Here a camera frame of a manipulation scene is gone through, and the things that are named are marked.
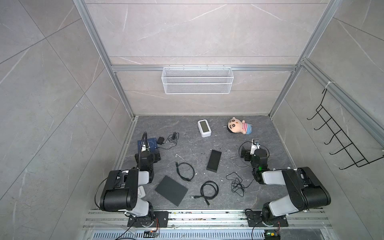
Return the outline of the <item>black ribbed network switch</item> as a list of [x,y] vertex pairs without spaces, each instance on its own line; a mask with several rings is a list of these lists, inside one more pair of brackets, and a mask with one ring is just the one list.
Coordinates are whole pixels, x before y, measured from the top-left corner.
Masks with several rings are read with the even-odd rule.
[[218,171],[221,155],[221,152],[212,150],[206,170],[216,173]]

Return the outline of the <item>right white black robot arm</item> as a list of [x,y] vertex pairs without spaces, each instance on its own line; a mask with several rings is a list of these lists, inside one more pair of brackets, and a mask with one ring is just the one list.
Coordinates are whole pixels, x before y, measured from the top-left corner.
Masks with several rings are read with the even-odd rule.
[[251,164],[255,181],[260,185],[285,186],[288,191],[286,196],[263,205],[257,224],[272,227],[281,224],[286,215],[331,204],[331,195],[309,167],[270,170],[268,148],[256,141],[250,143],[249,150],[244,145],[239,147],[239,156]]

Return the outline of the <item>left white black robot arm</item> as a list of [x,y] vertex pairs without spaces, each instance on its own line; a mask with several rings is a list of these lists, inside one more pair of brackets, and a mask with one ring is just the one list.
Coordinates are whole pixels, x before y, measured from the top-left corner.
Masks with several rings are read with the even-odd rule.
[[150,147],[148,134],[144,132],[139,141],[139,151],[135,155],[137,166],[128,170],[110,171],[101,182],[104,188],[99,200],[95,192],[96,207],[105,212],[123,212],[143,224],[152,223],[155,220],[153,205],[139,196],[139,188],[153,181],[154,164],[160,159],[160,152]]

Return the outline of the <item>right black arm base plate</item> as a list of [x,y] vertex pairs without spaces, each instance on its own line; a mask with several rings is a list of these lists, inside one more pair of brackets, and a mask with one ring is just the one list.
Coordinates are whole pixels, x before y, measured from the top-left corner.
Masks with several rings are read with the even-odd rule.
[[275,217],[268,212],[245,210],[249,227],[288,227],[286,216]]

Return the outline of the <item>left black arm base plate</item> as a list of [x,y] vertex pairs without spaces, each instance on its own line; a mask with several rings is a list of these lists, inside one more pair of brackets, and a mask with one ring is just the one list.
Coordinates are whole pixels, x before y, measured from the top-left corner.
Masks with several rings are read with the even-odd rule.
[[134,217],[129,215],[128,227],[136,228],[166,228],[169,221],[169,212],[167,211],[155,211],[150,212],[145,217]]

